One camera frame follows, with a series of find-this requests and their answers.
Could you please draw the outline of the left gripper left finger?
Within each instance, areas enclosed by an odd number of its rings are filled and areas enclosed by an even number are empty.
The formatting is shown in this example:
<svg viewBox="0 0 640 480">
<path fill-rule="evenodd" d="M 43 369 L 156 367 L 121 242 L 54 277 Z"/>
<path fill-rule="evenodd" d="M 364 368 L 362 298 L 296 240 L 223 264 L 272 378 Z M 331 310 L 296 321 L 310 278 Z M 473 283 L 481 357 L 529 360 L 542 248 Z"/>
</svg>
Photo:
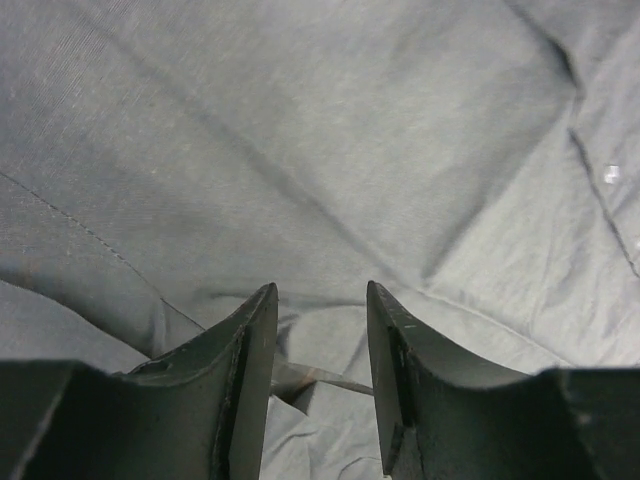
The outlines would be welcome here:
<svg viewBox="0 0 640 480">
<path fill-rule="evenodd" d="M 127 374 L 1 365 L 5 479 L 255 479 L 275 356 L 267 284 L 209 330 Z"/>
</svg>

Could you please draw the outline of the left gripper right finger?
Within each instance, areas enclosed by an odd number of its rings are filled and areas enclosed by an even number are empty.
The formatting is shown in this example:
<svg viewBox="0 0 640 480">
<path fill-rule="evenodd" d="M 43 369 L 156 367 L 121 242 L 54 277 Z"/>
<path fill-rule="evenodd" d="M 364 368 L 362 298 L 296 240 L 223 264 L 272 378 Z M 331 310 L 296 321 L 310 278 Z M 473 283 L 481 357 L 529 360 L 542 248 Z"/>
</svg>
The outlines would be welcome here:
<svg viewBox="0 0 640 480">
<path fill-rule="evenodd" d="M 639 372 L 527 375 L 482 358 L 367 286 L 383 471 L 394 479 L 639 476 Z"/>
</svg>

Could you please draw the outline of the grey button shirt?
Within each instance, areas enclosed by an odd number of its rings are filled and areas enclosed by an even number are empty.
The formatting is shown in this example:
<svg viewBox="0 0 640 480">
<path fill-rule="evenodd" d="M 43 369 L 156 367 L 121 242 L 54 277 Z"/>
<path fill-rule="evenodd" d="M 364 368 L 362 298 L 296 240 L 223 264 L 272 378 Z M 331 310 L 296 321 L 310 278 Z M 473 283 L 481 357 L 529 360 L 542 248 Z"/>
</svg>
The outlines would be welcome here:
<svg viewBox="0 0 640 480">
<path fill-rule="evenodd" d="M 365 291 L 639 363 L 635 1 L 5 1 L 1 355 L 126 371 L 280 293 L 264 479 L 378 479 Z"/>
</svg>

